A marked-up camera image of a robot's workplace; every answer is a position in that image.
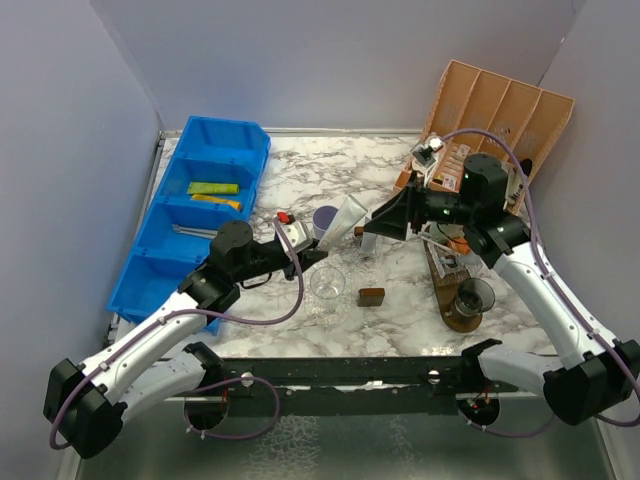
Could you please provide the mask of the clear plastic cup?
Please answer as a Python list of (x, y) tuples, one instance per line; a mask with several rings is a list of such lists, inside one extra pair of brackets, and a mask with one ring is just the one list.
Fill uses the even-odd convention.
[(333, 266), (320, 267), (311, 275), (309, 286), (309, 310), (313, 318), (321, 325), (336, 321), (345, 310), (343, 273)]

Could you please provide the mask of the lilac plastic cup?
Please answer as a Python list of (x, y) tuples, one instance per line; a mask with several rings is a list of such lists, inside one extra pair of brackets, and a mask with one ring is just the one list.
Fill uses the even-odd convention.
[(338, 209), (331, 205), (324, 205), (317, 208), (312, 216), (312, 227), (314, 237), (320, 240), (329, 229)]

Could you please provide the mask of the clear square toothbrush holder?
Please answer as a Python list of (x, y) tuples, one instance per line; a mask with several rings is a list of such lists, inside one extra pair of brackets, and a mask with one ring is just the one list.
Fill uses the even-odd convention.
[(472, 278), (458, 260), (459, 253), (457, 256), (447, 254), (426, 241), (424, 241), (424, 247), (432, 281), (436, 288), (457, 285)]

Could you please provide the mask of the white toothpaste tube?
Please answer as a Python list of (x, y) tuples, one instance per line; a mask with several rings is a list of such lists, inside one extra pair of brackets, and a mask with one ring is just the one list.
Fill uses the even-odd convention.
[(467, 254), (460, 254), (458, 260), (471, 277), (477, 276), (484, 266), (481, 257), (472, 251)]

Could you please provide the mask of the dark blue plastic cup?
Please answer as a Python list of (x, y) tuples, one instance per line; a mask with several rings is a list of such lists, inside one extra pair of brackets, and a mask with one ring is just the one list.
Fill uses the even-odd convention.
[(495, 304), (493, 288), (480, 278), (462, 281), (449, 307), (449, 316), (455, 320), (473, 319), (491, 310)]

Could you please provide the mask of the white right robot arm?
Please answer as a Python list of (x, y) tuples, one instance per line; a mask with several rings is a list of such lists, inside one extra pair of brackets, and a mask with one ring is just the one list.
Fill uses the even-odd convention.
[(461, 226), (471, 250), (520, 296), (557, 353), (549, 360), (485, 341), (464, 350), (461, 383), (481, 391), (506, 382), (543, 397), (557, 418), (578, 425), (639, 391), (639, 344), (620, 341), (576, 299), (537, 244), (532, 224), (505, 210), (507, 182), (498, 159), (473, 154), (458, 192), (434, 191), (412, 175), (364, 229), (403, 241), (427, 222)]

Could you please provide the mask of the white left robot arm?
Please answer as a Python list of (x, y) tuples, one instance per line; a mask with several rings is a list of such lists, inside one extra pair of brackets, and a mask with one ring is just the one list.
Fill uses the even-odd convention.
[(201, 342), (185, 346), (165, 363), (159, 360), (212, 321), (233, 321), (228, 310), (243, 282), (276, 271), (301, 281), (305, 270), (327, 257), (304, 223), (278, 215), (273, 225), (273, 240), (260, 243), (248, 223), (223, 224), (208, 256), (150, 317), (82, 362), (64, 359), (53, 367), (43, 408), (52, 449), (73, 448), (91, 458), (126, 423), (163, 400), (190, 391), (206, 395), (229, 385), (221, 360)]

